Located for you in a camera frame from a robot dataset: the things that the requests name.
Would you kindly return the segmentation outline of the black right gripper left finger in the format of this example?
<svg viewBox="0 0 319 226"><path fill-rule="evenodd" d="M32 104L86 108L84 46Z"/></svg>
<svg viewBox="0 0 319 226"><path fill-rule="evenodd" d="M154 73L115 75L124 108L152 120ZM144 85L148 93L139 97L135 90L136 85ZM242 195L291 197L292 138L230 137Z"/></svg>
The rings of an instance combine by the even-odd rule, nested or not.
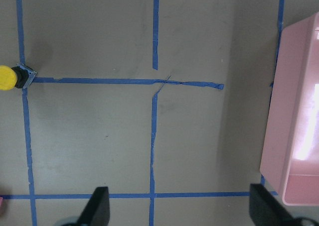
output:
<svg viewBox="0 0 319 226"><path fill-rule="evenodd" d="M78 226L107 226L110 221L108 187L97 187L79 219Z"/></svg>

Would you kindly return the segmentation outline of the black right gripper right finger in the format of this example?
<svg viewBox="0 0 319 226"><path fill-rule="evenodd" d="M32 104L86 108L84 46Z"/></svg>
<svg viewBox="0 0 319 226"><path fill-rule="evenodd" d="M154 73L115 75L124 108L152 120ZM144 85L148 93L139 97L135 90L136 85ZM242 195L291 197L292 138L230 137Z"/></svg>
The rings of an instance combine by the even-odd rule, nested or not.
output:
<svg viewBox="0 0 319 226"><path fill-rule="evenodd" d="M250 185L249 215L255 226L294 225L294 218L261 184Z"/></svg>

